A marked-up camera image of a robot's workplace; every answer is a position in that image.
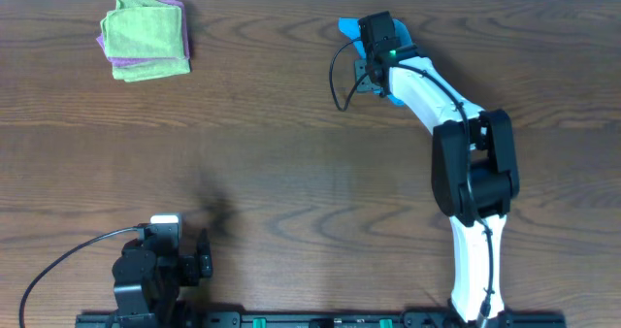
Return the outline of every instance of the wire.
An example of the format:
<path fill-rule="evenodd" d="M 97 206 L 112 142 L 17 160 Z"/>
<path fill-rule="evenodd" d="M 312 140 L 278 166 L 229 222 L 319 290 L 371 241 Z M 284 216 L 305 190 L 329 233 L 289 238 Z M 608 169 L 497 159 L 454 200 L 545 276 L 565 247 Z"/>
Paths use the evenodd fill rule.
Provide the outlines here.
<path fill-rule="evenodd" d="M 56 259 L 54 262 L 52 262 L 51 264 L 49 264 L 49 266 L 47 266 L 38 276 L 36 276 L 32 282 L 30 282 L 30 285 L 28 285 L 28 288 L 26 288 L 26 291 L 23 293 L 23 296 L 21 297 L 21 303 L 19 304 L 19 327 L 20 328 L 25 328 L 25 310 L 26 310 L 26 300 L 28 300 L 28 295 L 30 295 L 30 292 L 32 291 L 32 288 L 35 287 L 35 285 L 39 282 L 39 280 L 41 280 L 43 278 L 43 276 L 47 275 L 48 272 L 53 269 L 56 265 L 58 265 L 61 261 L 65 260 L 66 258 L 68 258 L 71 254 L 75 253 L 76 251 L 84 248 L 85 246 L 90 246 L 96 242 L 105 240 L 109 237 L 112 236 L 116 236 L 118 234 L 122 234 L 125 232 L 130 232 L 130 231 L 137 231 L 138 228 L 137 227 L 128 227 L 128 228 L 124 228 L 124 229 L 120 229 L 120 230 L 116 230 L 113 231 L 111 233 L 107 233 L 105 235 L 96 237 L 90 241 L 86 241 L 83 244 L 76 246 L 75 248 L 67 251 L 66 253 L 62 254 L 58 259 Z"/>
<path fill-rule="evenodd" d="M 332 91 L 332 98 L 334 99 L 334 104 L 337 106 L 337 109 L 339 109 L 339 111 L 341 112 L 345 112 L 347 111 L 347 107 L 349 107 L 349 101 L 351 101 L 351 97 L 353 96 L 353 93 L 349 93 L 349 96 L 347 96 L 347 99 L 345 100 L 345 105 L 343 107 L 341 107 L 341 105 L 339 105 L 339 99 L 337 98 L 337 93 L 334 91 L 334 84 L 332 83 L 332 70 L 334 69 L 334 62 L 337 60 L 337 56 L 339 56 L 339 54 L 341 53 L 341 51 L 343 51 L 343 49 L 347 48 L 347 46 L 354 44 L 354 42 L 358 42 L 360 41 L 360 38 L 356 38 L 353 39 L 347 43 L 345 43 L 344 46 L 342 46 L 332 57 L 332 61 L 330 62 L 330 71 L 328 72 L 328 82 L 330 82 L 330 91 Z"/>
<path fill-rule="evenodd" d="M 446 96 L 448 96 L 448 98 L 453 102 L 453 104 L 455 104 L 456 110 L 459 112 L 459 115 L 462 117 L 462 121 L 464 123 L 464 132 L 466 134 L 465 135 L 466 137 L 466 187 L 468 189 L 468 199 L 470 202 L 469 205 L 471 206 L 471 212 L 474 216 L 474 219 L 476 219 L 477 222 L 483 225 L 483 228 L 485 229 L 483 233 L 485 234 L 486 239 L 487 239 L 487 250 L 489 253 L 488 285 L 487 285 L 487 289 L 485 290 L 486 292 L 485 298 L 483 299 L 483 302 L 481 303 L 481 309 L 480 309 L 481 315 L 484 317 L 484 319 L 487 319 L 487 317 L 489 316 L 489 312 L 491 310 L 491 297 L 492 297 L 492 294 L 494 293 L 494 290 L 493 290 L 494 249 L 492 248 L 492 230 L 489 228 L 489 225 L 487 224 L 487 222 L 481 219 L 480 215 L 476 211 L 472 211 L 472 207 L 474 205 L 474 194 L 473 194 L 472 177 L 471 177 L 471 172 L 470 172 L 470 169 L 471 169 L 470 125 L 468 123 L 468 117 L 466 116 L 466 112 L 464 111 L 464 103 L 461 101 L 458 101 L 455 95 L 453 95 L 450 91 L 448 91 L 448 89 L 446 89 L 446 87 L 442 83 L 436 80 L 433 76 L 431 76 L 425 70 L 420 70 L 415 67 L 411 67 L 408 65 L 402 65 L 402 64 L 394 64 L 394 65 L 390 65 L 390 67 L 410 70 L 414 73 L 419 74 L 422 77 L 427 78 L 429 81 L 433 82 L 435 85 L 438 86 L 440 90 L 442 90 L 446 94 Z"/>

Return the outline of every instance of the wood grain surface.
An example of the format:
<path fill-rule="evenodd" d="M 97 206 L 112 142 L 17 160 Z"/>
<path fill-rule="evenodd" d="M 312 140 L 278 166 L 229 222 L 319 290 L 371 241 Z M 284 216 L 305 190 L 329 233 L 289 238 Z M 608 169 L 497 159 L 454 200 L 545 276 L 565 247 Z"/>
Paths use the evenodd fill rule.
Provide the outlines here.
<path fill-rule="evenodd" d="M 443 306 L 452 235 L 431 140 L 370 95 L 339 113 L 339 16 L 390 10 L 462 94 L 505 109 L 521 193 L 502 245 L 515 310 L 621 323 L 621 1 L 181 0 L 189 75 L 125 83 L 95 43 L 114 0 L 0 0 L 0 326 L 62 252 L 183 213 L 215 275 L 183 294 L 251 311 Z M 353 50 L 338 61 L 341 94 Z M 28 327 L 115 308 L 129 236 L 71 257 L 32 292 Z"/>

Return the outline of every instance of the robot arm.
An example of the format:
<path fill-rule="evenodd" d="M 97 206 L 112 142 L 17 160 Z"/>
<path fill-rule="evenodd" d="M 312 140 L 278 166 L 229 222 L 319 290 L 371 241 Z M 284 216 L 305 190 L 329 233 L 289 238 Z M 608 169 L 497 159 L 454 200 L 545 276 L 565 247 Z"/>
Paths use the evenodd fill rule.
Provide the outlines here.
<path fill-rule="evenodd" d="M 510 120 L 505 112 L 485 112 L 460 95 L 418 46 L 402 47 L 392 21 L 387 12 L 359 20 L 367 72 L 383 96 L 403 101 L 433 135 L 432 187 L 454 239 L 451 304 L 464 322 L 483 326 L 505 309 L 500 241 L 509 201 L 519 191 Z M 471 163 L 471 149 L 487 150 L 487 159 Z"/>
<path fill-rule="evenodd" d="M 415 56 L 400 62 L 402 65 L 414 67 L 427 72 L 451 91 L 468 119 L 479 118 L 483 109 L 461 96 L 436 71 L 428 57 Z M 427 130 L 433 133 L 434 128 L 448 121 L 461 122 L 462 117 L 455 109 L 455 104 L 437 85 L 428 78 L 417 75 L 410 70 L 391 67 L 389 71 L 390 92 L 403 101 L 423 122 Z M 493 294 L 489 318 L 494 318 L 505 309 L 499 286 L 500 242 L 506 217 L 488 216 L 485 221 L 492 230 L 492 248 L 494 252 Z M 464 321 L 477 320 L 480 303 L 486 295 L 489 273 L 489 256 L 483 225 L 475 223 L 472 227 L 465 226 L 456 216 L 450 218 L 453 230 L 455 250 L 455 286 L 451 293 L 451 303 Z"/>

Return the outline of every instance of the stacked cloth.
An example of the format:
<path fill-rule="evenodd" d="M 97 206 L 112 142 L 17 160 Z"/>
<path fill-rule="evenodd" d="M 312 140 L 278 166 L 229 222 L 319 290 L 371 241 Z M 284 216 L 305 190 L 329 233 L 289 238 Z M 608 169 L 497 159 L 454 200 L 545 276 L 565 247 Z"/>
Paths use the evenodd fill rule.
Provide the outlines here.
<path fill-rule="evenodd" d="M 190 72 L 183 3 L 116 0 L 97 38 L 115 80 L 136 82 Z"/>

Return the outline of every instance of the green connector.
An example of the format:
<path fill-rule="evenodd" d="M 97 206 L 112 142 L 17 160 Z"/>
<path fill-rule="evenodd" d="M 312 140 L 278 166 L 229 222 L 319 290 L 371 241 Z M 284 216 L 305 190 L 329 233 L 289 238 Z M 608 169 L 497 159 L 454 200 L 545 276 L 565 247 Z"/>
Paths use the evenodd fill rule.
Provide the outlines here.
<path fill-rule="evenodd" d="M 381 319 L 379 321 L 379 328 L 392 328 L 392 319 Z"/>
<path fill-rule="evenodd" d="M 266 328 L 268 325 L 268 321 L 265 318 L 254 318 L 252 320 L 252 328 Z"/>

